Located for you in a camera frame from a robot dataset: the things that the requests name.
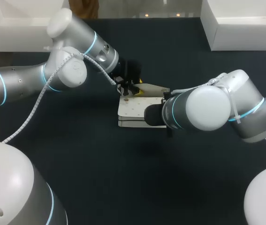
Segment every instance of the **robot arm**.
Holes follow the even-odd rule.
[[[222,74],[211,86],[204,85],[170,97],[163,105],[149,106],[145,121],[170,129],[212,131],[229,121],[246,142],[266,138],[266,98],[242,70]],[[160,119],[152,115],[161,110]]]
[[[105,72],[120,84],[122,93],[138,93],[133,84],[139,83],[140,65],[124,60],[85,22],[70,9],[61,9],[49,22],[47,34],[53,39],[51,54],[46,63],[28,67],[0,68],[0,105],[39,93],[52,73],[70,56],[66,48],[77,49],[96,61]],[[87,76],[83,59],[74,57],[52,80],[50,91],[62,91],[84,83]]]

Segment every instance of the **yellow object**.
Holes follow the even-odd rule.
[[[139,93],[135,94],[134,96],[138,97],[139,95],[142,95],[144,92],[139,90]]]

